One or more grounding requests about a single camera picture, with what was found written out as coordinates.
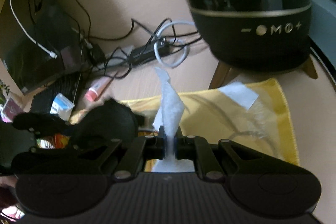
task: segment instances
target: computer monitor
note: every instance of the computer monitor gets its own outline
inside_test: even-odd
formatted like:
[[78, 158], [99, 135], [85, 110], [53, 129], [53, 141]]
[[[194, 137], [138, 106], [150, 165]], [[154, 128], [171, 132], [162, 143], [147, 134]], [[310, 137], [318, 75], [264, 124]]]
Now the computer monitor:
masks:
[[57, 0], [5, 0], [0, 49], [23, 94], [81, 68], [79, 35]]

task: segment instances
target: paper towel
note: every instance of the paper towel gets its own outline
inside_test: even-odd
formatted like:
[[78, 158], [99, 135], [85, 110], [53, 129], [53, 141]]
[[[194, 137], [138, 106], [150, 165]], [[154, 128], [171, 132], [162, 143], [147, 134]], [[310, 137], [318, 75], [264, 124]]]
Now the paper towel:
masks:
[[179, 128], [184, 104], [177, 92], [170, 84], [168, 73], [160, 68], [155, 68], [161, 81], [161, 106], [155, 117], [153, 127], [159, 131], [160, 126], [164, 126], [167, 150], [163, 160], [157, 160], [152, 172], [194, 172], [194, 162], [191, 160], [177, 160], [174, 155], [174, 136]]

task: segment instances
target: white cable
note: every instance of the white cable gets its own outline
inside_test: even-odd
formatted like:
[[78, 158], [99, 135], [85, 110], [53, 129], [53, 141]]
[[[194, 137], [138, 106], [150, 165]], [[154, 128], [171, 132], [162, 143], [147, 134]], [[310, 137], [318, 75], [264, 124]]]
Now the white cable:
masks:
[[[71, 29], [72, 29], [74, 32], [76, 32], [76, 33], [79, 34], [79, 31], [78, 31], [77, 29], [75, 29], [75, 28], [73, 28], [73, 27], [71, 27]], [[83, 39], [83, 41], [84, 41], [84, 43], [85, 43], [85, 46], [86, 46], [89, 50], [91, 50], [91, 49], [93, 48], [92, 44], [91, 44], [90, 42], [87, 41], [87, 39], [82, 35], [82, 33], [80, 34], [80, 36], [81, 36], [81, 40]]]
[[19, 21], [19, 19], [17, 18], [14, 9], [13, 9], [13, 5], [12, 5], [12, 0], [9, 0], [9, 5], [10, 5], [10, 9], [12, 10], [13, 16], [15, 17], [17, 23], [20, 25], [21, 29], [23, 30], [23, 32], [26, 34], [26, 36], [36, 45], [38, 45], [38, 47], [40, 47], [42, 50], [44, 50], [47, 54], [50, 55], [51, 58], [57, 58], [57, 54], [54, 52], [49, 51], [48, 49], [46, 49], [45, 47], [43, 47], [41, 44], [39, 44], [38, 42], [36, 42], [25, 30], [25, 28], [22, 26], [21, 22]]
[[[173, 22], [169, 22], [165, 25], [163, 25], [157, 32], [157, 36], [160, 37], [161, 34], [163, 33], [163, 31], [165, 29], [167, 29], [168, 27], [172, 26], [172, 25], [178, 25], [178, 24], [184, 24], [184, 25], [192, 25], [192, 26], [195, 26], [195, 23], [194, 22], [191, 22], [191, 21], [185, 21], [185, 20], [178, 20], [178, 21], [173, 21]], [[177, 42], [183, 42], [184, 40], [183, 39], [177, 39], [176, 40]], [[168, 68], [176, 68], [177, 66], [181, 65], [182, 62], [187, 58], [188, 54], [189, 54], [189, 46], [185, 46], [183, 48], [183, 55], [181, 56], [180, 60], [176, 61], [175, 63], [173, 64], [167, 64], [165, 62], [162, 61], [161, 59], [161, 56], [159, 54], [159, 51], [158, 51], [158, 43], [161, 43], [160, 41], [157, 41], [155, 42], [154, 44], [154, 53], [155, 53], [155, 57], [157, 59], [157, 61], [162, 65], [162, 66], [165, 66], [165, 67], [168, 67]]]

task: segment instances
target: small white box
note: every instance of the small white box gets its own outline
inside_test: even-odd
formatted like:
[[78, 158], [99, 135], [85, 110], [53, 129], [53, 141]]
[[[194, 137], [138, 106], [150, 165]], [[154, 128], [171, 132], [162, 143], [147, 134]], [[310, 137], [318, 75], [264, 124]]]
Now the small white box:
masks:
[[74, 104], [62, 93], [58, 93], [52, 103], [50, 114], [57, 114], [62, 120], [68, 121]]

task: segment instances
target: charging cable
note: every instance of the charging cable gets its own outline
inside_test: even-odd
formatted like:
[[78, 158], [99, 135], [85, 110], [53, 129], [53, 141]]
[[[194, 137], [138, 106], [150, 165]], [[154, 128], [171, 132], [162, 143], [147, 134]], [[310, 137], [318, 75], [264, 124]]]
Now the charging cable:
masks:
[[51, 58], [56, 59], [57, 58], [57, 54], [49, 51], [48, 49], [46, 49], [45, 47], [43, 47], [41, 44], [39, 44], [38, 42], [36, 42], [35, 39], [33, 39], [25, 30], [25, 28], [23, 27], [23, 25], [21, 24], [21, 22], [19, 21], [19, 19], [17, 18], [14, 9], [13, 9], [13, 5], [12, 5], [12, 0], [9, 0], [9, 5], [10, 5], [10, 9], [12, 10], [13, 16], [15, 17], [17, 23], [20, 25], [21, 29], [23, 30], [23, 32], [26, 34], [26, 36], [34, 43], [36, 44], [38, 47], [40, 47], [43, 51], [45, 51], [47, 54], [50, 55]]
[[[165, 29], [169, 28], [170, 26], [172, 26], [172, 25], [179, 25], [179, 24], [195, 26], [195, 23], [194, 23], [194, 22], [191, 22], [191, 21], [184, 21], [184, 20], [172, 21], [172, 22], [169, 22], [169, 23], [163, 25], [163, 26], [158, 30], [158, 32], [157, 32], [157, 37], [160, 37], [161, 34], [163, 33], [163, 31], [164, 31]], [[184, 40], [183, 40], [183, 39], [177, 39], [176, 42], [181, 43], [181, 42], [184, 42]], [[176, 68], [177, 66], [179, 66], [179, 65], [182, 64], [182, 62], [187, 58], [187, 56], [188, 56], [188, 54], [189, 54], [189, 46], [185, 46], [185, 47], [183, 48], [183, 54], [182, 54], [181, 58], [180, 58], [178, 61], [176, 61], [175, 63], [173, 63], [173, 64], [167, 64], [167, 63], [165, 63], [165, 62], [162, 61], [161, 56], [160, 56], [160, 54], [159, 54], [159, 50], [158, 50], [158, 44], [159, 44], [159, 43], [161, 43], [161, 42], [160, 42], [160, 41], [155, 42], [155, 44], [154, 44], [154, 53], [155, 53], [155, 57], [156, 57], [157, 61], [158, 61], [161, 65], [163, 65], [163, 66], [165, 66], [165, 67], [168, 67], [168, 68]]]

